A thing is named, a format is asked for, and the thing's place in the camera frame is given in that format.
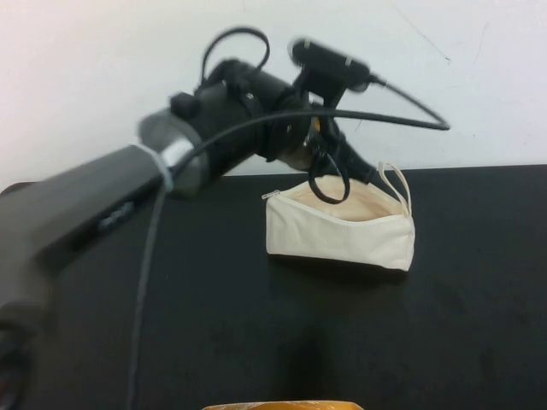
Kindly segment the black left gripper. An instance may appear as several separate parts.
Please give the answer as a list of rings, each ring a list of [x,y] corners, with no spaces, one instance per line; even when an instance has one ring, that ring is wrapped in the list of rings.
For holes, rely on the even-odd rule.
[[[268,91],[267,112],[309,111],[313,108],[309,94],[298,95],[295,91]],[[298,171],[311,168],[314,155],[306,139],[313,118],[298,116],[270,120],[267,123],[267,162],[281,161]],[[337,127],[335,153],[318,151],[318,187],[349,188],[350,179],[369,184],[376,168],[365,161],[348,143],[344,133]]]

